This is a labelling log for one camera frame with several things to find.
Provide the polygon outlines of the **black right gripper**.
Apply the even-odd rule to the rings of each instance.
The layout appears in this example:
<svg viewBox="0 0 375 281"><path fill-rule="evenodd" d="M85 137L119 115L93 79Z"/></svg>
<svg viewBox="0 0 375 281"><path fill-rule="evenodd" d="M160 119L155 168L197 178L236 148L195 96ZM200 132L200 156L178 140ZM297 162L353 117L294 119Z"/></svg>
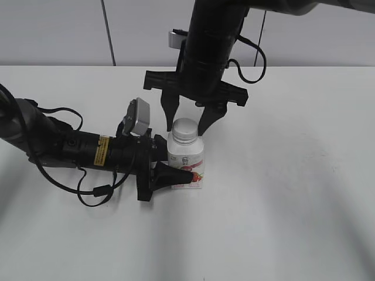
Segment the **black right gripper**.
<svg viewBox="0 0 375 281"><path fill-rule="evenodd" d="M162 91L161 106L166 117L167 131L172 130L180 96L206 105L198 123L198 135L203 136L211 125L225 116L226 102L243 107L248 100L246 89L222 81L222 75L222 70L215 71L191 60L186 52L186 42L183 41L176 70L147 70L143 89Z"/></svg>

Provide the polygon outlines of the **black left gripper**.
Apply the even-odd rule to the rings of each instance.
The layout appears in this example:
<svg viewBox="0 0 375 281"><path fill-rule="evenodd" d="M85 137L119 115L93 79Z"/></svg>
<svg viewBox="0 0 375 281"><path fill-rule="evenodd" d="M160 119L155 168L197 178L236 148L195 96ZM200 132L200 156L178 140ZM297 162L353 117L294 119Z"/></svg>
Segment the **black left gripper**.
<svg viewBox="0 0 375 281"><path fill-rule="evenodd" d="M122 173L123 177L112 186L116 189L122 185L129 175L136 176L137 199L149 202L153 191L178 184L189 184L193 180L190 171L170 167L157 162L152 169L153 161L167 161L167 140L161 135L151 137L152 129L146 130L142 136L122 135L118 129L110 140L107 163L113 173Z"/></svg>

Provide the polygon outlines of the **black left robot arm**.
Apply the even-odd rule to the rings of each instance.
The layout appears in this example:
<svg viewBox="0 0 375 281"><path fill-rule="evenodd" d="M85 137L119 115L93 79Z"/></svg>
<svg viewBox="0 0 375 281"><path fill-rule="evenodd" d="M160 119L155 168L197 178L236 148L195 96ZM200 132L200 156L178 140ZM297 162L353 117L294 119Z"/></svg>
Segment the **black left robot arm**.
<svg viewBox="0 0 375 281"><path fill-rule="evenodd" d="M119 123L114 137L84 132L51 116L52 113L77 111L67 108L41 108L34 100L15 98L1 87L1 139L25 152L29 161L53 185L75 194L80 201L85 196L101 197L108 202L115 189L129 175L136 176L139 201L150 201L154 191L176 184L188 184L193 173L170 167L167 141L152 135L149 127L149 104L133 99ZM53 179L46 167L88 169L112 173L112 183L84 191L70 188Z"/></svg>

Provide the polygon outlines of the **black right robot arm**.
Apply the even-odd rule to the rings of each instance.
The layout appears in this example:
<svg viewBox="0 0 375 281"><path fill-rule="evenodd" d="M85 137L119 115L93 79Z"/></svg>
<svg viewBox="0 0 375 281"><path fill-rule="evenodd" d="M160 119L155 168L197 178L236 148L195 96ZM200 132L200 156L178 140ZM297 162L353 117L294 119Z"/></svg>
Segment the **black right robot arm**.
<svg viewBox="0 0 375 281"><path fill-rule="evenodd" d="M170 33L171 43L179 49L176 70L145 73L144 89L162 91L166 130L172 130L180 97L204 109L197 126L199 136L225 116L228 103L246 105L248 91L222 81L222 76L230 63L238 64L230 58L236 41L265 56L259 45L241 35L251 8L301 16L319 4L320 1L195 1L189 29Z"/></svg>

